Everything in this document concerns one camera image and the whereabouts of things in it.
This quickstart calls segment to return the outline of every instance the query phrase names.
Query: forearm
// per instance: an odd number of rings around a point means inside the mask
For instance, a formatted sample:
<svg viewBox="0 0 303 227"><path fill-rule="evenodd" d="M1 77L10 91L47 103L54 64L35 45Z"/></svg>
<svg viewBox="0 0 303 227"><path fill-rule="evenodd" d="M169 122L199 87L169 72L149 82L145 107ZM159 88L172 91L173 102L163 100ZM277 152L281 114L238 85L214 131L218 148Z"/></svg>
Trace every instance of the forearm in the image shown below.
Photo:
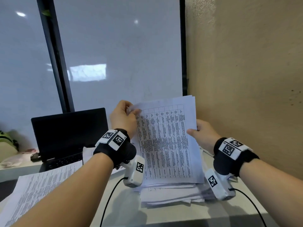
<svg viewBox="0 0 303 227"><path fill-rule="evenodd" d="M94 155L24 214L13 227L89 226L112 169L113 162L107 155Z"/></svg>
<svg viewBox="0 0 303 227"><path fill-rule="evenodd" d="M302 225L303 181L259 159L244 163L240 177L278 225Z"/></svg>

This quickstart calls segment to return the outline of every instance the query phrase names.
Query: wall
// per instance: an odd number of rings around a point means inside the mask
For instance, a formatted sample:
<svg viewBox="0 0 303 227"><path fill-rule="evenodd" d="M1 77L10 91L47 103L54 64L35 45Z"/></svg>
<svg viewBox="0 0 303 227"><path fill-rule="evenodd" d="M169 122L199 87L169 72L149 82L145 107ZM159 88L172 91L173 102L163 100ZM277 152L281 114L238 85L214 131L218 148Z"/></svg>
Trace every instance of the wall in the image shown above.
<svg viewBox="0 0 303 227"><path fill-rule="evenodd" d="M303 179L303 0L186 0L197 117Z"/></svg>

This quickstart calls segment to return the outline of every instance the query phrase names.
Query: hand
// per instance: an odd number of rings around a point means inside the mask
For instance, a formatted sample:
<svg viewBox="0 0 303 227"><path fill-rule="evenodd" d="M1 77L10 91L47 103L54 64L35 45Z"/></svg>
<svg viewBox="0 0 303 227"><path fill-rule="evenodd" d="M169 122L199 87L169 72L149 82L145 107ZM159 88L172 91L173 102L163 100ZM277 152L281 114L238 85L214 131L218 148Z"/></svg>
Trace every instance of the hand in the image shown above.
<svg viewBox="0 0 303 227"><path fill-rule="evenodd" d="M129 138L131 139L136 133L136 115L138 115L141 110L136 109L129 115L126 115L126 109L130 106L132 106L131 102L121 100L109 117L112 123L112 129L121 128L126 130Z"/></svg>
<svg viewBox="0 0 303 227"><path fill-rule="evenodd" d="M188 129L187 133L193 136L203 149L214 155L214 145L221 136L213 129L209 122L197 119L197 130Z"/></svg>

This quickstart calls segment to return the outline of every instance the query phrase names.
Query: right hand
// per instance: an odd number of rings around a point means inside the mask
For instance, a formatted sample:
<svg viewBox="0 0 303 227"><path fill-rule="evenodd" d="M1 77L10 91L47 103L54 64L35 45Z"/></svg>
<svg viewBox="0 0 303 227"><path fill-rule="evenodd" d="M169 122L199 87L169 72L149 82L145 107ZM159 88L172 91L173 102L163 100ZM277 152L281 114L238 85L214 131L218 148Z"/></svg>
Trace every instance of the right hand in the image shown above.
<svg viewBox="0 0 303 227"><path fill-rule="evenodd" d="M197 119L197 130L188 129L187 133L194 137L203 149L214 155L214 145L221 136L213 129L209 122Z"/></svg>

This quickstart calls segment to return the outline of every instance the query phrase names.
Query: table grid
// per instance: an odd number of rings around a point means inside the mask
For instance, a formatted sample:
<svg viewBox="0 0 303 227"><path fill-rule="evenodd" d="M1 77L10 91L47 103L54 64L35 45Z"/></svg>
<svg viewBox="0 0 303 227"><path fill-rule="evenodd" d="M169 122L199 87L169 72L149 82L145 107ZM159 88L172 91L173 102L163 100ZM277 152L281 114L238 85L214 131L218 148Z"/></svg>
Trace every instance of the table grid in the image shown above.
<svg viewBox="0 0 303 227"><path fill-rule="evenodd" d="M145 179L193 176L183 104L142 110L137 129Z"/></svg>

